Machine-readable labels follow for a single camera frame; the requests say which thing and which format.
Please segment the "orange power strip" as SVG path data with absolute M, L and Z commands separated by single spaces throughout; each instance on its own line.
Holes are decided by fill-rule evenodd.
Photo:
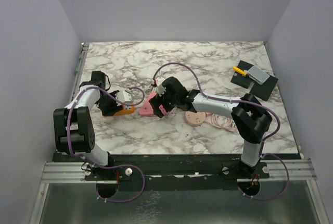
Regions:
M 122 106 L 119 106 L 119 109 L 120 110 L 118 110 L 117 112 L 114 113 L 114 116 L 129 115 L 129 114 L 133 114 L 135 112 L 134 106 L 122 105 Z

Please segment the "round pink power strip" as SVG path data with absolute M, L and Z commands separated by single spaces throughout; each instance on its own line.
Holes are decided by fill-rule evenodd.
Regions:
M 205 119 L 206 119 L 206 113 L 203 112 L 193 113 L 187 111 L 185 113 L 186 122 L 193 127 L 201 126 L 204 123 Z

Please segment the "pink triangular power strip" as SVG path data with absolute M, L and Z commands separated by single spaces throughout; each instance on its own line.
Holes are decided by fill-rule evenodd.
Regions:
M 139 109 L 138 114 L 140 116 L 154 116 L 153 108 L 149 102 L 150 99 L 152 99 L 156 95 L 156 92 L 151 92 L 149 96 L 147 97 L 146 101 L 143 103 L 142 107 Z

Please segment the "pink cube socket adapter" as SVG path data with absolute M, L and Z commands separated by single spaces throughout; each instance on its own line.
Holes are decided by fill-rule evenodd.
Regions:
M 159 106 L 160 111 L 163 113 L 164 116 L 168 115 L 169 113 L 164 109 L 163 105 Z

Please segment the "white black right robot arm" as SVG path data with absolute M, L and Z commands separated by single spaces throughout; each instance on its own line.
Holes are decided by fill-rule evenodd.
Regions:
M 165 79 L 157 86 L 157 93 L 149 100 L 153 114 L 164 117 L 174 108 L 193 113 L 212 113 L 234 121 L 240 136 L 244 140 L 239 172 L 250 178 L 258 171 L 263 138 L 269 130 L 272 116 L 255 96 L 221 97 L 203 95 L 200 90 L 187 90 L 175 77 Z

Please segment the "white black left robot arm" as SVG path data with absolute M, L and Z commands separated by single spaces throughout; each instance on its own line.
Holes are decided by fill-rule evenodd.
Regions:
M 94 165 L 98 175 L 105 180 L 114 175 L 114 161 L 108 151 L 96 144 L 90 111 L 94 105 L 103 116 L 115 116 L 123 110 L 123 106 L 114 100 L 120 91 L 108 93 L 107 80 L 107 75 L 102 71 L 93 71 L 91 79 L 81 83 L 73 101 L 53 112 L 56 150 Z

